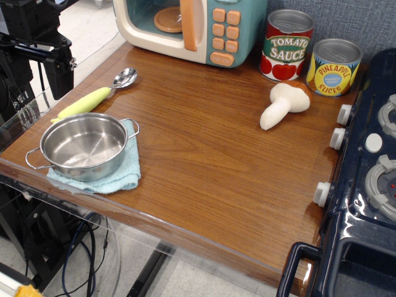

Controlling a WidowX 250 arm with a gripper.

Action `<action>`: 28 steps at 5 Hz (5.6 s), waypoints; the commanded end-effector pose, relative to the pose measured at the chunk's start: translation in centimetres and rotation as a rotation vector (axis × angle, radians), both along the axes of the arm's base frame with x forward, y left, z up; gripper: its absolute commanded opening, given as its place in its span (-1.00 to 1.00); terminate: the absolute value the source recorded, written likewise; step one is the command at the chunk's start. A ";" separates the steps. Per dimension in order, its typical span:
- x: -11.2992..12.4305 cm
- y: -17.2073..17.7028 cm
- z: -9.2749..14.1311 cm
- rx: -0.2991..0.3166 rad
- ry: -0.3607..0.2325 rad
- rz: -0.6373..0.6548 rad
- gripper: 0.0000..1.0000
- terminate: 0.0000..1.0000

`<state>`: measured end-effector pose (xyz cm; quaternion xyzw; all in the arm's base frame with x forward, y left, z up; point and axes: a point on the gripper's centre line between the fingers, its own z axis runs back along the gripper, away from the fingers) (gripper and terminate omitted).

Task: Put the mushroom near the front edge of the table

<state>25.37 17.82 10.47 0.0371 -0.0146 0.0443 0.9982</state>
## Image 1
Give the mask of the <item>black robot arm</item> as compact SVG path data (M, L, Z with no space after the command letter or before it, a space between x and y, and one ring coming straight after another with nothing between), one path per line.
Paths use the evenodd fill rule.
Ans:
M74 88L72 42L58 32L61 12L75 1L1 1L1 70L13 86L33 79L30 61L44 65L53 98Z

